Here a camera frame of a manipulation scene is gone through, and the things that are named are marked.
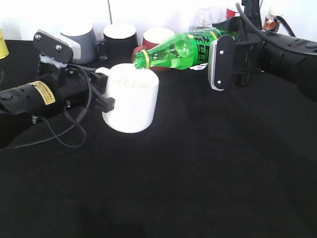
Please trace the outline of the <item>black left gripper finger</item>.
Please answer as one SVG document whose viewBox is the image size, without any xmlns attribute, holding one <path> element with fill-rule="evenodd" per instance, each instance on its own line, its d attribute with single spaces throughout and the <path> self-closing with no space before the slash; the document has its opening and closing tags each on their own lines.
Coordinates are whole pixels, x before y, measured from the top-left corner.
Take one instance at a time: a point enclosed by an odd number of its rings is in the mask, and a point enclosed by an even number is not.
<svg viewBox="0 0 317 238">
<path fill-rule="evenodd" d="M 89 77 L 93 85 L 106 85 L 107 76 L 102 73 L 90 72 Z"/>
<path fill-rule="evenodd" d="M 108 113 L 114 109 L 114 98 L 106 98 L 97 89 L 92 89 L 92 108 L 104 113 Z"/>
</svg>

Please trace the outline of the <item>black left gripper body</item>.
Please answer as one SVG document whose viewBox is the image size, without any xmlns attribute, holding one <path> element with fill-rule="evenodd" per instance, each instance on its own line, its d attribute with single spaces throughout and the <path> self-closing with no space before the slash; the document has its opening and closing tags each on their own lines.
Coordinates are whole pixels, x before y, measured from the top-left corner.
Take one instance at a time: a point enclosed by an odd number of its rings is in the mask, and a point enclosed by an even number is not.
<svg viewBox="0 0 317 238">
<path fill-rule="evenodd" d="M 49 85 L 52 87 L 56 100 L 65 107 L 81 107 L 80 116 L 87 114 L 92 108 L 92 89 L 97 89 L 103 96 L 106 92 L 106 85 L 93 85 L 89 73 L 81 66 L 68 66 L 55 69 L 49 74 Z"/>
</svg>

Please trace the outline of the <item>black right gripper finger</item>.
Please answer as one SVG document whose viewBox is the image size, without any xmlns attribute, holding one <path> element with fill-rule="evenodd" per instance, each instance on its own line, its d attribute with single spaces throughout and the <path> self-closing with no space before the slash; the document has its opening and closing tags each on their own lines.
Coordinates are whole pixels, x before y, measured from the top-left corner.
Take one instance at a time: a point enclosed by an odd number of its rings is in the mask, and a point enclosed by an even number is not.
<svg viewBox="0 0 317 238">
<path fill-rule="evenodd" d="M 243 21 L 240 16 L 229 18 L 223 22 L 213 23 L 212 26 L 222 33 L 232 36 L 235 40 L 240 40 L 245 36 Z"/>
<path fill-rule="evenodd" d="M 209 50 L 208 80 L 215 91 L 224 91 L 228 86 L 234 68 L 235 41 L 230 35 L 223 35 L 213 41 Z"/>
</svg>

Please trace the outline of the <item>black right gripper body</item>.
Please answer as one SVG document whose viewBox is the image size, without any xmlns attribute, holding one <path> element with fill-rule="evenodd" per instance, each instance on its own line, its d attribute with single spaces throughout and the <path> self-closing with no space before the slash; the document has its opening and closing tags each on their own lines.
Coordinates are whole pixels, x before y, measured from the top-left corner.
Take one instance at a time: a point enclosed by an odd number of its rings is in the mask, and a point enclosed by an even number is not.
<svg viewBox="0 0 317 238">
<path fill-rule="evenodd" d="M 258 55 L 264 41 L 259 37 L 236 37 L 232 77 L 236 86 L 248 86 L 259 71 Z"/>
</svg>

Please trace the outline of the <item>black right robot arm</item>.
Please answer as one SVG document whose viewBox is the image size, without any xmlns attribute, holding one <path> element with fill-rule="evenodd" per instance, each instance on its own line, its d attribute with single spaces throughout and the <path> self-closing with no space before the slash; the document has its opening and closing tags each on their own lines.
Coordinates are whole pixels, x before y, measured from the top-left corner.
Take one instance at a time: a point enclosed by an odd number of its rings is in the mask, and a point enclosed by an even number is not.
<svg viewBox="0 0 317 238">
<path fill-rule="evenodd" d="M 248 86 L 260 71 L 294 83 L 307 98 L 317 99 L 317 44 L 260 30 L 247 17 L 233 17 L 213 27 L 225 32 L 211 45 L 209 81 L 223 91 L 229 83 Z"/>
</svg>

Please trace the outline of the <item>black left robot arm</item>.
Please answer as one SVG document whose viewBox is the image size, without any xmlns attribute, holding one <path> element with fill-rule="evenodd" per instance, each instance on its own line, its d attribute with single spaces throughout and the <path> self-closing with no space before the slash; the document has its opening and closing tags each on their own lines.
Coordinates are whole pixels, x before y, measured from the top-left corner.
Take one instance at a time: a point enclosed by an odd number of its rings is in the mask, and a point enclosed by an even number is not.
<svg viewBox="0 0 317 238">
<path fill-rule="evenodd" d="M 61 113 L 78 128 L 90 109 L 108 113 L 115 99 L 106 98 L 107 75 L 91 68 L 68 64 L 48 71 L 35 81 L 0 93 L 0 147 L 4 149 L 31 126 Z"/>
</svg>

